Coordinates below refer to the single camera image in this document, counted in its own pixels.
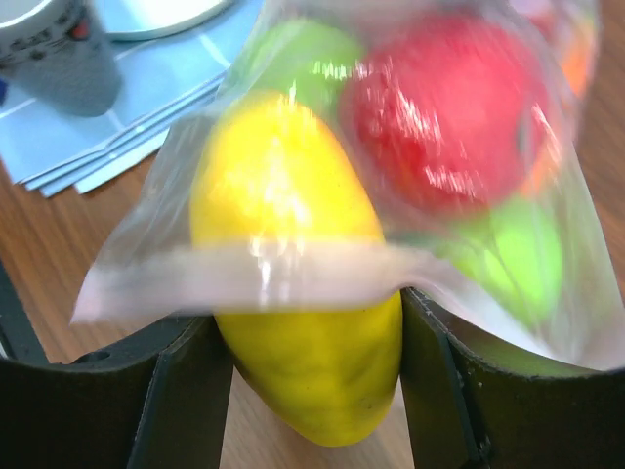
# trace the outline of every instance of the wooden table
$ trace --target wooden table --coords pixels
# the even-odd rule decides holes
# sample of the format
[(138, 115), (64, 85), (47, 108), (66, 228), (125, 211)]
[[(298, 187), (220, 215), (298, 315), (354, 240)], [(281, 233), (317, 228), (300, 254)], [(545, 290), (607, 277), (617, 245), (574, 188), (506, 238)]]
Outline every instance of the wooden table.
[[(604, 49), (586, 109), (579, 156), (614, 267), (625, 281), (625, 2), (604, 2)], [(70, 362), (132, 329), (69, 327), (78, 289), (100, 246), (136, 201), (150, 161), (87, 195), (42, 198), (0, 174), (0, 258), (53, 362)], [(392, 409), (352, 448), (317, 448), (280, 423), (237, 375), (222, 467), (307, 469), (413, 467), (405, 419)]]

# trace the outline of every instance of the yellow mango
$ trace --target yellow mango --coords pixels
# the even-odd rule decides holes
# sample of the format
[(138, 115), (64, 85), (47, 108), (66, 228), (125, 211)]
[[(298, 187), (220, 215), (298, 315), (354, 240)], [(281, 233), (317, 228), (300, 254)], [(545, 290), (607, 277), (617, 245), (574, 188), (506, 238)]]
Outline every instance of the yellow mango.
[[(255, 240), (384, 242), (332, 131), (307, 107), (255, 92), (216, 123), (189, 200), (194, 246)], [(215, 315), (237, 368), (265, 403), (328, 447), (366, 438), (393, 400), (401, 300), (358, 311)]]

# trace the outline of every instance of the plastic bag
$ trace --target plastic bag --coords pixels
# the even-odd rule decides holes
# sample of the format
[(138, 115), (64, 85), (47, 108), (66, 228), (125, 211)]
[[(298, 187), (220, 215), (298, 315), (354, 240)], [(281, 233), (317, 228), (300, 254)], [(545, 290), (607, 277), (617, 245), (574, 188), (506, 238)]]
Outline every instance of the plastic bag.
[(577, 133), (583, 103), (595, 75), (601, 23), (595, 0), (509, 0), (517, 13), (534, 24), (547, 40), (569, 85), (562, 96)]
[(393, 399), (404, 287), (535, 353), (621, 366), (569, 89), (502, 2), (270, 1), (216, 101), (171, 129), (73, 320), (216, 312), (248, 382), (329, 446)]

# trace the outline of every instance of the metal container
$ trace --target metal container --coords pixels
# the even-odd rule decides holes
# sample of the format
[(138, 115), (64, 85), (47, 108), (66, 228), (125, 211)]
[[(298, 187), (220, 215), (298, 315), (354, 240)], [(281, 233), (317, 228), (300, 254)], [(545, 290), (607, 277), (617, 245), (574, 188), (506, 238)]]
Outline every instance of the metal container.
[(83, 0), (3, 1), (0, 76), (83, 116), (109, 110), (122, 82), (101, 25)]

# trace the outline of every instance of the red fruit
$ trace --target red fruit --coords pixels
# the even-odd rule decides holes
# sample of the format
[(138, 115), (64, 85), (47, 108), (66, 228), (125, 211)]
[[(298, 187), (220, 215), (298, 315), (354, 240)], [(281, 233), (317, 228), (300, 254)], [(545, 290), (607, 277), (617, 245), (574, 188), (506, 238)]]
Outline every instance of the red fruit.
[(340, 113), (373, 164), (365, 184), (381, 174), (410, 205), (458, 214), (521, 184), (542, 143), (534, 111), (546, 99), (538, 59), (514, 33), (456, 13), (425, 18), (373, 50)]

